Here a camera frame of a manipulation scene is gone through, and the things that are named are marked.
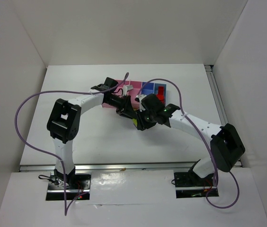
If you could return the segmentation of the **green T-shaped lego assembly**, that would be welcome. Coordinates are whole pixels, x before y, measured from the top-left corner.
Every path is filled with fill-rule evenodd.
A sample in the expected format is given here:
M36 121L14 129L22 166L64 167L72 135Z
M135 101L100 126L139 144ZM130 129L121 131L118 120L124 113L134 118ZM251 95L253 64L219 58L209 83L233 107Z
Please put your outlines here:
M137 120L136 120L136 119L132 119L132 121L133 121L133 124L134 124L135 126L137 126L137 125L138 125L138 122L137 122Z

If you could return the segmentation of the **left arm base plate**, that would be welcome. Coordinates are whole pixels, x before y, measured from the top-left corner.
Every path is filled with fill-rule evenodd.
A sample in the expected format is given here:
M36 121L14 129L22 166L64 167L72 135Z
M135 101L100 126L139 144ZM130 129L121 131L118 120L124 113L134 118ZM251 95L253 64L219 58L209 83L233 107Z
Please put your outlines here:
M38 179L47 180L47 193L46 201L63 201L63 189L64 184L61 179L58 179L53 174L49 176L39 175ZM90 184L91 184L91 174L78 174L74 176L74 180L71 184L66 184L66 199L68 201L73 200L76 196L79 201L90 199Z

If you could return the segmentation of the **red rounded lego brick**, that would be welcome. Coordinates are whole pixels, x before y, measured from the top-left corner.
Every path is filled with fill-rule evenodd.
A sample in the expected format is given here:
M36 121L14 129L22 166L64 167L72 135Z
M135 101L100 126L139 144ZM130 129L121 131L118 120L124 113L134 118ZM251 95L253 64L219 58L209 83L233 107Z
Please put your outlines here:
M165 96L164 95L157 94L156 96L162 103L165 103Z

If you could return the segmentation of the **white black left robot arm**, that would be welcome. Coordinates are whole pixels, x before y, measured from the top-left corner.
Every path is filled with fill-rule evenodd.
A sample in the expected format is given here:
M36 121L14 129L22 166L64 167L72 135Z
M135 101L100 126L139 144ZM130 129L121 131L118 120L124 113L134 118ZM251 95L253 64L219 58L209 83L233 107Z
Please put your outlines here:
M169 119L174 110L165 106L155 94L138 96L140 108L134 109L130 95L118 96L116 89L120 83L107 77L103 84L93 86L89 93L73 100L56 100L50 114L47 130L54 140L55 151L62 161L55 165L54 175L69 186L75 182L72 142L79 131L80 117L91 108L108 104L116 113L131 119L136 129L143 131L156 124L170 126Z

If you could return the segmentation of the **small red lego brick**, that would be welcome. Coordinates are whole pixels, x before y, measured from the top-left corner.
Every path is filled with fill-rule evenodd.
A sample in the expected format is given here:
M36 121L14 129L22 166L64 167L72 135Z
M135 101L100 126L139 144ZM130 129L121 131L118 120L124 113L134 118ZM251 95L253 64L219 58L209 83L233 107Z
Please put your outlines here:
M158 93L157 94L164 95L164 93L165 93L164 87L163 86L159 86L158 87Z

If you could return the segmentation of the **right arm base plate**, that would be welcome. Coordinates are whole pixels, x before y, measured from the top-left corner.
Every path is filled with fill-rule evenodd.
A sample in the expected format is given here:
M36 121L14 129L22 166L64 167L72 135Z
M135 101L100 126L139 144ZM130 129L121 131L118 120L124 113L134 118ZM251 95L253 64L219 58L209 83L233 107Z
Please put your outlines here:
M176 198L201 198L218 197L219 193L213 186L213 174L209 174L205 178L200 178L192 171L174 172L174 179L171 184L175 186Z

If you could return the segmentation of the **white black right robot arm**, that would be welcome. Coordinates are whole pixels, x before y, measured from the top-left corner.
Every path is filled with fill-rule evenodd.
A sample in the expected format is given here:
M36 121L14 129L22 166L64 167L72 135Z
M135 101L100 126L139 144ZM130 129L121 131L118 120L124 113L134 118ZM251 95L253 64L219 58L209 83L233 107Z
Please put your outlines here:
M222 126L204 121L185 113L177 105L164 105L155 94L140 95L136 100L140 105L138 109L132 107L130 96L110 94L104 102L116 108L118 115L131 119L140 131L160 124L200 139L209 157L197 161L191 172L199 178L213 175L214 186L219 181L218 171L231 171L246 151L236 128L229 123Z

